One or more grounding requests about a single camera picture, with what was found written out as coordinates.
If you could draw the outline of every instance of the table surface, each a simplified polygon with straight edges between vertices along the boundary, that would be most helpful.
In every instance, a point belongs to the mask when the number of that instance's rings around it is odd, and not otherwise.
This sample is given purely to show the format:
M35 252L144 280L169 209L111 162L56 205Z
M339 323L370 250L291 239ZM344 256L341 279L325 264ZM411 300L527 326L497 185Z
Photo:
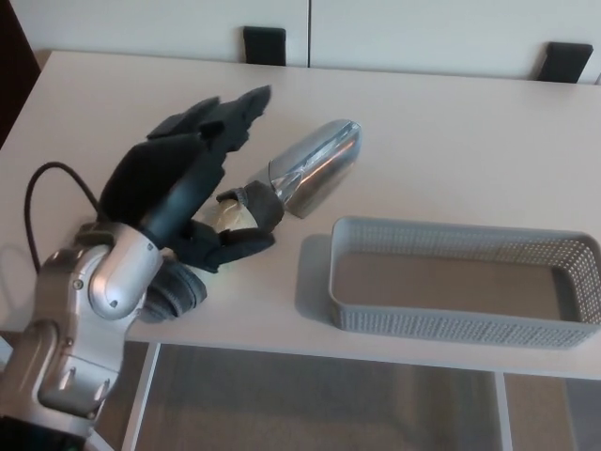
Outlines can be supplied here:
M242 185L321 124L360 122L354 171L277 244L210 281L181 319L136 322L133 340L601 379L601 334L574 350L525 350L361 335L328 315L329 234L345 215L580 230L601 239L601 89L364 71L273 68L110 54L53 53L0 151L0 328L21 330L35 274L23 230L26 183L72 165L99 194L123 154L166 116L206 97L273 86L249 143L226 162ZM46 174L34 195L40 255L93 211L72 180Z

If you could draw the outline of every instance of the table leg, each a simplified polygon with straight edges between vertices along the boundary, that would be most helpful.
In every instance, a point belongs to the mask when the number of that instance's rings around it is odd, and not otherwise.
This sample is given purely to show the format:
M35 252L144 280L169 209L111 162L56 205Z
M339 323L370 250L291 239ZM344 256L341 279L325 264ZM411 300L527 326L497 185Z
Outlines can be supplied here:
M123 439L123 446L121 447L122 451L135 451L140 427L142 426L142 419L144 418L146 400L148 399L152 377L154 376L154 368L157 365L160 351L161 343L148 343L146 359L144 360L138 389L135 392L135 399L131 407L130 422L128 423L125 438Z
M505 375L503 373L495 373L495 391L499 409L502 451L513 451L511 426L509 423L509 406L507 405L507 391L505 390Z

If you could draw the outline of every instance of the floor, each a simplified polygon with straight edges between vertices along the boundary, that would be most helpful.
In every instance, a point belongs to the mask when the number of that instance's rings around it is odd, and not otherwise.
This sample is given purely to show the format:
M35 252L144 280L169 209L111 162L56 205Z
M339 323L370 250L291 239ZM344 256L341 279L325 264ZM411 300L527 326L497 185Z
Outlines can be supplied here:
M115 450L145 356L145 344L127 344L100 415ZM510 375L506 385L515 451L601 449L599 382ZM137 449L496 451L492 387L477 371L163 346Z

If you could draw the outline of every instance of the robotic hand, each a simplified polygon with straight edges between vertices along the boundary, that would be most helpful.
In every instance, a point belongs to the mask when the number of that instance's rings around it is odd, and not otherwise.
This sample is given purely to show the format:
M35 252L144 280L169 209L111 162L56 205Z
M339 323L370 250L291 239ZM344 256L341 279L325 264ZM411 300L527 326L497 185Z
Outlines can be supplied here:
M110 222L81 230L42 265L33 317L2 375L3 449L84 448L118 377L126 333L162 266L162 248L216 272L273 244L265 229L218 234L192 221L221 181L226 154L246 142L269 99L265 86L167 118L107 183L100 206Z

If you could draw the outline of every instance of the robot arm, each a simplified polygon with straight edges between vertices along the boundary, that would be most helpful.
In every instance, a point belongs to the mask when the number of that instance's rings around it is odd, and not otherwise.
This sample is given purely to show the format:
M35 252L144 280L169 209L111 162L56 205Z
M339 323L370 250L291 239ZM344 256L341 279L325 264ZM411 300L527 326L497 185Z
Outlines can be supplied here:
M237 101L203 101L166 119L145 146L189 152L186 170L168 180L160 198L147 198L137 216L118 208L108 212L114 222L81 230L41 266L33 317L0 384L3 446L83 449L119 375L126 334L161 267L161 249L182 240L182 230L221 181L226 154L246 142L269 99L265 86ZM112 181L107 187L118 195ZM135 210L127 201L121 205ZM199 250L219 250L219 236L204 233Z

